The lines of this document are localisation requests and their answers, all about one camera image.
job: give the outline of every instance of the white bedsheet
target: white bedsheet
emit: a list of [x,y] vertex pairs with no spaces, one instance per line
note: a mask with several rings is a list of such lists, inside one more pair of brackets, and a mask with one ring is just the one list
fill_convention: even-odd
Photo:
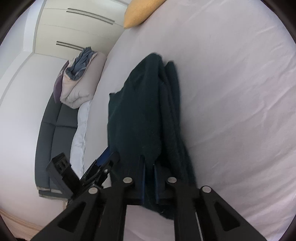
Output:
[[85,133],[87,130],[87,118],[89,116],[89,108],[91,100],[83,103],[78,110],[77,115],[77,131],[73,137],[70,163],[73,171],[79,178],[84,174],[83,156],[85,151]]
[[[89,112],[85,168],[107,147],[109,93],[151,52],[176,64],[181,134],[198,186],[213,187],[269,241],[279,240],[296,213],[296,46],[284,25],[260,0],[167,0],[107,58]],[[125,240],[173,240],[172,222],[144,212],[129,207]]]

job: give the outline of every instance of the folded cloth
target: folded cloth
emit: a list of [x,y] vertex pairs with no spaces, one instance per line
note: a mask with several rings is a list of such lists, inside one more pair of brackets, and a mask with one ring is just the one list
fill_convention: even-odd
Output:
[[71,80],[79,80],[88,64],[90,63],[91,59],[94,57],[94,54],[96,54],[95,51],[92,51],[91,47],[84,48],[80,54],[75,58],[72,65],[68,68],[66,68],[65,73]]
[[101,79],[106,59],[106,55],[103,53],[93,54],[87,69],[79,80],[70,79],[65,71],[60,101],[70,108],[76,109],[83,103],[92,100]]
[[152,53],[130,73],[123,88],[110,94],[108,143],[120,154],[111,181],[131,176],[140,155],[145,158],[144,206],[162,213],[155,203],[153,164],[157,159],[184,183],[195,184],[190,158],[180,134],[180,90],[173,62],[164,66]]

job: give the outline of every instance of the gray sofa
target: gray sofa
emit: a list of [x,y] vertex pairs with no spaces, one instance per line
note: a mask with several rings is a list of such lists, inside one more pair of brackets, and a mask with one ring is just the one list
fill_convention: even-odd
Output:
[[35,155],[35,183],[42,197],[66,199],[45,169],[49,161],[61,152],[70,158],[71,144],[77,130],[77,114],[78,109],[56,104],[51,95],[41,121]]

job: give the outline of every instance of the metal rivet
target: metal rivet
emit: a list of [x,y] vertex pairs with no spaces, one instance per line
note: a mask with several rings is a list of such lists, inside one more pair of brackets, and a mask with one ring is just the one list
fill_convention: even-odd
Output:
[[209,186],[204,186],[202,187],[202,191],[205,192],[205,193],[210,193],[211,192],[211,188]]
[[175,177],[169,177],[168,182],[169,183],[175,183],[175,182],[177,182],[177,179]]
[[97,192],[98,192],[98,189],[95,188],[95,187],[92,187],[92,188],[89,189],[90,194],[96,194]]
[[133,179],[131,178],[131,177],[125,177],[124,179],[123,179],[123,182],[124,183],[131,183],[133,181]]

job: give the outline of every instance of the blue fabric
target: blue fabric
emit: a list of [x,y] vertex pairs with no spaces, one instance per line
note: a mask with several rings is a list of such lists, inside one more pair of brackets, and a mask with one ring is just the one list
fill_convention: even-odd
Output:
[[79,80],[89,64],[91,57],[95,54],[91,47],[84,48],[81,53],[75,58],[71,67],[66,68],[65,73],[71,80]]
[[172,218],[171,207],[155,204],[153,166],[156,160],[183,183],[196,185],[181,137],[180,89],[174,63],[164,65],[158,54],[148,55],[133,69],[122,89],[110,94],[108,110],[110,152],[120,154],[120,162],[111,171],[111,181],[124,177],[136,180],[139,158],[143,156],[144,206]]
[[102,166],[106,163],[108,157],[110,156],[110,148],[107,147],[104,152],[100,155],[100,157],[96,160],[96,165]]

